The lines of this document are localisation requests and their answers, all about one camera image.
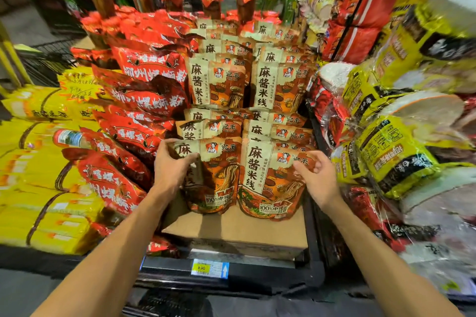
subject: black wire basket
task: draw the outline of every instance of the black wire basket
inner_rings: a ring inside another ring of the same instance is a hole
[[[69,50],[76,41],[59,40],[30,47],[35,50],[16,48],[16,52],[33,84],[59,87],[57,75],[76,65]]]

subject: person's right arm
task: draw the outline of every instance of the person's right arm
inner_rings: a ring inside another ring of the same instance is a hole
[[[294,162],[295,176],[306,182],[307,190],[321,210],[339,229],[367,284],[387,317],[462,316],[455,305],[377,238],[344,202],[335,167],[321,151],[314,173]]]

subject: hand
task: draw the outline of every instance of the hand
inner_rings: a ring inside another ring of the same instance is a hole
[[[308,154],[316,161],[314,171],[311,172],[304,164],[295,160],[294,175],[306,183],[313,200],[323,212],[326,212],[330,204],[342,200],[337,184],[336,168],[323,152],[312,151]]]
[[[170,195],[170,200],[175,198],[190,164],[199,159],[199,153],[191,153],[180,159],[170,157],[169,145],[176,141],[179,139],[165,139],[158,146],[154,162],[154,186],[150,190],[154,194],[158,192]]]

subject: forearm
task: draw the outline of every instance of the forearm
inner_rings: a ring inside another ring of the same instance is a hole
[[[373,235],[340,197],[325,212],[344,237],[364,278],[388,317],[461,316],[429,281]]]
[[[137,278],[147,245],[167,206],[163,201],[169,198],[162,197],[152,189],[136,210],[63,280],[33,316],[119,316]]]

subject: black pole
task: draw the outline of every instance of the black pole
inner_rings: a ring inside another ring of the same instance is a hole
[[[331,62],[333,62],[334,59],[336,59],[337,52],[339,51],[340,46],[342,45],[342,42],[344,41],[344,38],[346,37],[346,35],[347,35],[347,33],[348,33],[350,27],[352,26],[352,22],[354,21],[354,18],[355,18],[356,14],[357,14],[357,11],[358,11],[359,8],[360,8],[360,4],[362,4],[362,1],[363,1],[363,0],[358,0],[354,12],[353,12],[352,15],[350,16],[350,18],[348,18],[348,19],[346,20],[346,27],[345,27],[344,31],[342,32],[342,37],[340,37],[339,43],[337,43],[336,50],[334,50],[334,54],[332,54]]]

